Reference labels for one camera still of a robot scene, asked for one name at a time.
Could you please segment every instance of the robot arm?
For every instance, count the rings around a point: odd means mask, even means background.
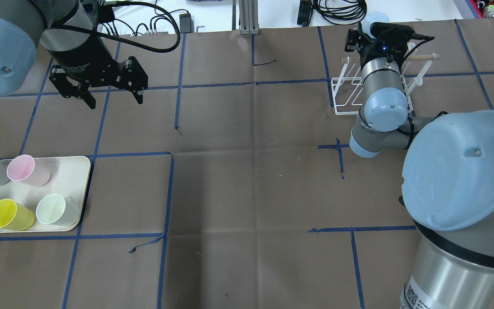
[[[132,92],[142,104],[148,76],[140,63],[135,57],[118,63],[96,34],[97,24],[113,20],[111,8],[121,5],[130,3],[99,6],[97,0],[0,1],[0,96],[20,88],[41,43],[58,63],[51,68],[49,80],[63,97],[84,100],[94,109],[96,100],[89,87],[114,86]],[[171,48],[151,50],[172,51],[179,41],[180,36]]]
[[[485,309],[494,296],[494,111],[407,117],[401,64],[384,49],[390,38],[379,42],[370,28],[376,39],[351,30],[346,43],[360,53],[365,97],[350,147],[366,158],[408,148],[404,205],[423,237],[401,308]]]

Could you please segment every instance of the blue tape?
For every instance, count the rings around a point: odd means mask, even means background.
[[[359,307],[365,309],[365,301],[363,300],[363,288],[361,286],[361,274],[359,272],[359,262],[357,260],[357,247],[355,246],[355,235],[353,231],[350,231],[352,238],[352,255],[353,255],[353,266],[355,269],[355,281],[357,281],[357,293],[359,296]]]
[[[74,235],[55,235],[55,236],[0,236],[0,241],[24,241],[24,240],[71,240],[75,239]]]
[[[461,26],[458,24],[458,20],[456,20],[456,19],[455,19],[455,25],[457,26],[458,35],[461,37],[462,45],[464,46],[464,49],[466,50],[466,54],[468,55],[468,58],[470,59],[470,63],[472,63],[472,67],[474,68],[474,72],[476,72],[476,77],[478,78],[478,82],[480,83],[480,87],[482,88],[482,91],[484,92],[485,100],[487,101],[489,108],[494,109],[493,104],[491,103],[491,99],[489,98],[489,95],[487,94],[487,90],[485,89],[482,77],[480,76],[480,73],[478,71],[478,67],[476,67],[476,63],[474,61],[474,58],[472,58],[472,54],[470,53],[470,49],[468,49],[468,45],[466,44],[466,40],[464,39],[464,36],[462,35]]]
[[[186,85],[182,88],[209,88],[209,87],[226,87],[226,86],[243,86],[254,84],[255,82],[227,82],[224,84],[202,84],[202,85]]]
[[[146,238],[164,237],[165,233],[109,233],[96,235],[80,235],[79,239],[119,239],[119,238]]]
[[[131,250],[129,250],[129,253],[133,253],[135,251],[137,251],[137,248],[139,247],[142,247],[142,246],[145,246],[145,245],[151,245],[151,244],[157,244],[161,239],[165,238],[165,234],[157,237],[156,239],[154,240],[151,240],[151,241],[148,241],[148,242],[145,242],[144,244],[141,244],[141,245],[138,245],[138,246],[134,246]]]
[[[36,104],[33,107],[32,117],[30,117],[30,123],[28,123],[28,128],[26,129],[26,134],[24,135],[24,140],[22,141],[22,146],[20,147],[19,155],[24,153],[24,148],[26,147],[26,142],[28,141],[28,136],[30,135],[30,130],[33,125],[33,118],[35,118],[37,113],[37,108],[39,107],[39,102],[41,101],[41,96],[43,95],[43,89],[45,88],[45,83],[49,77],[49,72],[51,72],[51,65],[53,65],[53,58],[49,61],[49,66],[47,67],[47,71],[45,72],[45,77],[43,78],[43,83],[41,83],[41,88],[39,90],[39,94],[37,94]]]
[[[300,79],[300,80],[274,80],[268,82],[256,82],[257,85],[271,85],[271,84],[296,84],[299,82],[327,82],[327,79]]]
[[[323,55],[323,64],[325,65],[325,76],[327,77],[327,91],[329,93],[329,103],[333,107],[333,90],[331,90],[331,76],[329,74],[329,65],[327,63],[327,53],[325,53],[325,44],[323,43],[323,35],[321,34],[321,27],[317,27],[317,33],[319,35],[319,44],[321,45],[321,53]]]
[[[143,156],[168,156],[171,155],[167,151],[159,152],[133,152],[133,153],[109,153],[109,154],[97,154],[97,158],[114,158],[114,157],[143,157]]]
[[[276,61],[277,60],[272,60],[272,61],[268,61],[268,62],[265,62],[265,63],[255,64],[255,35],[252,34],[251,35],[251,64],[253,65],[253,67],[256,67],[256,66],[259,66],[259,65],[270,64],[270,63],[273,63],[273,62],[276,62]]]
[[[474,18],[479,19],[480,16],[478,12],[476,12],[474,6],[472,5],[472,0],[465,0],[465,1],[466,1],[466,5],[470,8],[470,11],[472,11],[472,14],[474,14]]]
[[[167,256],[167,237],[163,238],[161,250],[161,262],[159,264],[159,284],[157,285],[157,309],[161,309],[161,298],[163,296],[163,275],[165,273],[165,258]]]
[[[339,152],[339,164],[340,164],[340,177],[344,178],[344,162],[343,162],[343,148],[349,148],[349,144],[340,143],[340,139],[337,139],[336,145],[318,145],[318,149],[335,149]]]
[[[165,233],[169,232],[169,221],[171,218],[171,200],[173,194],[174,178],[175,178],[175,158],[171,156],[171,168],[169,170],[169,185],[167,186],[167,210],[165,213]]]
[[[336,233],[336,232],[353,232],[353,231],[404,231],[416,230],[414,225],[398,225],[390,227],[326,227],[324,229],[313,228],[308,233]]]
[[[182,51],[180,56],[180,70],[178,72],[178,93],[177,93],[177,109],[175,112],[175,130],[178,130],[178,114],[180,113],[180,98],[182,94],[182,73],[184,72],[184,52],[186,51],[186,33],[182,39]]]

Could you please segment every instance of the dish rack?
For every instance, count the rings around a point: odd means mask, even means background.
[[[414,43],[409,43],[409,50],[413,49]],[[423,77],[432,65],[432,63],[435,60],[438,60],[440,58],[439,55],[433,53],[431,55],[415,55],[417,53],[417,50],[412,53],[411,56],[407,59],[407,61],[404,62],[402,68],[401,68],[401,83],[404,86],[404,93],[405,96],[407,97],[407,104],[408,104],[408,111],[412,112],[413,111],[413,102],[411,101],[411,92],[418,87],[422,86],[423,84]],[[361,94],[363,90],[363,81],[362,81],[362,76],[361,76],[361,65],[359,64],[359,60],[356,59],[357,61],[354,61],[350,57],[346,57],[343,59],[343,68],[340,72],[339,77],[337,78],[331,78],[331,89],[333,91],[333,108],[335,109],[335,114],[336,115],[356,115],[358,113],[358,109],[356,108],[355,111],[343,111],[344,107],[349,107],[349,106],[362,106],[363,102],[358,102],[357,98]],[[407,82],[406,77],[404,76],[404,72],[407,70],[409,67],[410,63],[412,61],[424,61],[426,60],[426,63],[424,64],[423,68],[420,70],[420,72],[417,74],[417,76],[413,78],[409,78],[409,83]],[[339,89],[345,82],[349,82],[353,86],[352,92],[349,94],[348,99],[342,103],[338,104],[337,103],[337,94],[339,93]]]

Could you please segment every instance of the tray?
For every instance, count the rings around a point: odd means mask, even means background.
[[[87,157],[51,157],[36,158],[40,164],[46,166],[51,172],[51,179],[41,187],[22,184],[21,182],[8,182],[0,186],[0,200],[11,198],[24,205],[34,213],[37,203],[45,196],[57,193],[63,197],[71,196],[72,203],[79,209],[77,220],[72,225],[43,224],[35,221],[32,227],[25,231],[12,231],[0,229],[0,233],[29,233],[40,231],[69,231],[76,227],[81,218],[85,200],[85,192],[89,180],[90,160]],[[11,160],[2,160],[9,164]]]

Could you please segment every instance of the cable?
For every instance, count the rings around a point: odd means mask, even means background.
[[[415,45],[415,47],[413,47],[413,49],[411,49],[404,57],[404,61],[407,59],[407,57],[409,57],[418,47],[420,47],[421,45],[423,45],[424,43],[428,43],[429,41],[432,41],[433,39],[435,39],[435,37],[433,36],[428,36],[427,39],[421,41],[420,43],[418,43],[417,45]]]
[[[117,19],[117,18],[116,18],[116,19],[114,19],[114,20],[115,20],[115,21],[121,21],[123,24],[125,24],[127,27],[129,27],[129,29],[131,29],[131,31],[132,31],[132,33],[133,33],[133,35],[135,35],[135,30],[133,30],[133,27],[129,26],[129,24],[128,24],[128,23],[125,23],[123,20],[121,20],[121,19]]]
[[[158,17],[155,19],[155,21],[154,21],[154,31],[155,31],[156,33],[157,33],[157,27],[155,26],[155,24],[157,23],[157,21],[158,21],[158,20],[161,20],[161,19],[163,19],[163,20],[167,20],[169,23],[171,22],[171,21],[169,20],[169,18],[167,18],[166,16],[158,16]]]
[[[137,26],[137,31],[135,31],[136,33],[139,33],[139,28],[140,28],[141,26],[146,27],[146,31],[150,31],[150,30],[148,29],[148,26],[147,26],[145,23],[141,23],[141,24],[139,24],[139,25]]]
[[[108,29],[108,26],[104,25],[104,24],[100,24],[102,25],[104,28],[106,28],[106,31],[108,32],[108,34],[110,34],[110,29]]]
[[[323,6],[321,5],[321,0],[312,1],[312,8],[318,12],[323,19],[333,25],[352,25],[361,21],[367,14],[367,3],[365,0],[342,0],[343,2],[350,3],[351,5],[342,6],[339,8],[329,7],[327,5],[327,0],[324,0]],[[335,23],[330,19],[351,21],[351,23]]]
[[[161,8],[160,6],[157,6],[157,5],[151,4],[151,3],[145,3],[145,2],[123,2],[123,1],[115,2],[115,3],[111,3],[111,4],[107,4],[105,6],[108,6],[108,7],[118,7],[118,6],[149,6],[151,8],[155,8],[155,9],[158,9],[158,10],[162,11],[167,17],[169,17],[169,22],[171,23],[171,25],[173,26],[173,29],[175,30],[175,34],[176,34],[176,37],[177,37],[176,42],[173,44],[173,46],[168,47],[168,48],[155,48],[155,47],[150,47],[148,45],[144,45],[144,44],[141,44],[141,43],[137,43],[135,41],[131,41],[129,39],[123,39],[122,37],[113,37],[113,36],[107,35],[105,33],[100,33],[98,31],[94,31],[94,30],[90,30],[90,29],[84,29],[84,28],[80,28],[80,27],[76,27],[76,26],[58,25],[58,26],[53,27],[53,29],[63,29],[63,30],[76,31],[76,32],[79,32],[79,33],[86,33],[86,34],[90,34],[90,35],[96,35],[98,37],[104,37],[106,39],[112,39],[114,41],[118,41],[118,42],[121,42],[121,43],[126,43],[126,44],[129,44],[129,45],[133,45],[135,47],[139,47],[139,48],[145,49],[147,51],[155,52],[155,53],[168,53],[168,52],[174,51],[178,47],[178,45],[180,44],[180,30],[178,29],[178,25],[177,25],[176,21],[173,19],[173,16],[169,12],[167,12],[164,8]]]
[[[117,27],[115,26],[115,21],[112,20],[111,24],[112,24],[112,26],[114,26],[115,36],[119,37],[119,33],[117,32]]]

